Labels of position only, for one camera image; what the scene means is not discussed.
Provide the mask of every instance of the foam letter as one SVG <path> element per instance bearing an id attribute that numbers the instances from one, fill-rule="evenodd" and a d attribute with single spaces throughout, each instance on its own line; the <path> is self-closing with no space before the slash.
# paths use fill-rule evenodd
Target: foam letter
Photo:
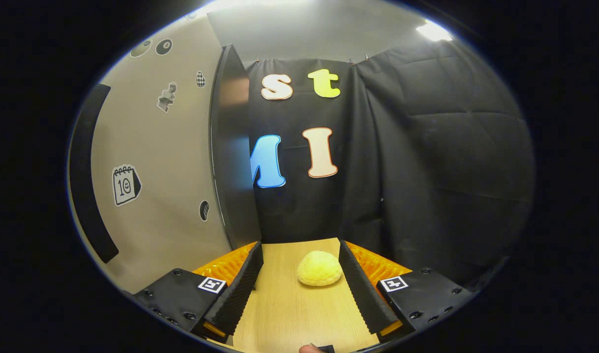
<path id="1" fill-rule="evenodd" d="M 277 188 L 286 184 L 286 179 L 280 174 L 280 165 L 277 160 L 277 145 L 281 140 L 277 135 L 265 135 L 256 141 L 250 158 L 252 163 L 252 184 L 258 169 L 260 170 L 259 187 Z"/>
<path id="2" fill-rule="evenodd" d="M 267 75 L 262 78 L 261 90 L 262 97 L 265 99 L 287 99 L 293 95 L 293 88 L 287 85 L 290 83 L 288 75 Z"/>
<path id="3" fill-rule="evenodd" d="M 314 92 L 325 98 L 334 98 L 340 94 L 340 89 L 333 89 L 330 80 L 338 81 L 338 75 L 331 74 L 328 69 L 321 69 L 308 74 L 314 79 Z"/>
<path id="4" fill-rule="evenodd" d="M 302 136 L 308 140 L 310 145 L 310 157 L 313 166 L 308 170 L 308 175 L 313 178 L 330 177 L 337 174 L 337 166 L 332 164 L 330 157 L 330 146 L 328 138 L 332 130 L 327 127 L 315 127 L 302 132 Z"/>

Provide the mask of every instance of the black fabric backdrop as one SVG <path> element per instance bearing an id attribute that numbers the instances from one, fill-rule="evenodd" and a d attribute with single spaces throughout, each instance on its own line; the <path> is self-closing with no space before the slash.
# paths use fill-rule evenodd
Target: black fabric backdrop
<path id="1" fill-rule="evenodd" d="M 319 69 L 339 76 L 340 96 L 314 92 L 307 75 Z M 286 178 L 254 185 L 264 243 L 340 237 L 459 284 L 510 252 L 532 201 L 532 145 L 511 93 L 467 47 L 425 43 L 356 65 L 261 60 L 247 72 L 250 148 L 279 135 Z M 264 99 L 269 74 L 290 76 L 293 96 Z M 334 176 L 308 175 L 311 127 L 333 130 Z"/>

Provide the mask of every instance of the checkered sticker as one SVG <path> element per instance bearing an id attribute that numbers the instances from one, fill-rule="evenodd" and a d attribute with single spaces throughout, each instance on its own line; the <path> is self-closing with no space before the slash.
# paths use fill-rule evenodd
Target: checkered sticker
<path id="1" fill-rule="evenodd" d="M 215 279 L 212 277 L 206 277 L 206 279 L 199 284 L 198 288 L 202 290 L 211 291 L 212 293 L 218 293 L 225 286 L 225 281 L 221 281 L 220 279 Z"/>
<path id="2" fill-rule="evenodd" d="M 398 277 L 391 277 L 391 278 L 387 278 L 387 279 L 381 279 L 380 283 L 382 283 L 382 286 L 387 291 L 401 290 L 401 289 L 406 288 L 408 286 L 406 284 L 406 282 L 400 276 L 398 276 Z"/>
<path id="3" fill-rule="evenodd" d="M 206 85 L 206 78 L 203 77 L 203 72 L 197 71 L 197 87 L 203 88 Z"/>

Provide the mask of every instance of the wooden table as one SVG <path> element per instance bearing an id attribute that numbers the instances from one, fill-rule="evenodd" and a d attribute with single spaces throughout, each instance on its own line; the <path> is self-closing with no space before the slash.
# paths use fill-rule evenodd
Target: wooden table
<path id="1" fill-rule="evenodd" d="M 378 343 L 370 334 L 342 275 L 329 286 L 297 280 L 299 261 L 313 250 L 338 257 L 336 238 L 301 243 L 262 244 L 264 265 L 232 337 L 245 353 L 297 353 L 313 343 L 349 353 Z"/>

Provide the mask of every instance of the calendar sticker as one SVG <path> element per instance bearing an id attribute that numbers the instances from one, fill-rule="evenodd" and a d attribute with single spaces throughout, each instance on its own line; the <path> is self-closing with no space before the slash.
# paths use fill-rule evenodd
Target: calendar sticker
<path id="1" fill-rule="evenodd" d="M 132 165 L 122 165 L 114 168 L 112 174 L 114 204 L 122 206 L 134 201 L 140 195 L 140 179 Z"/>

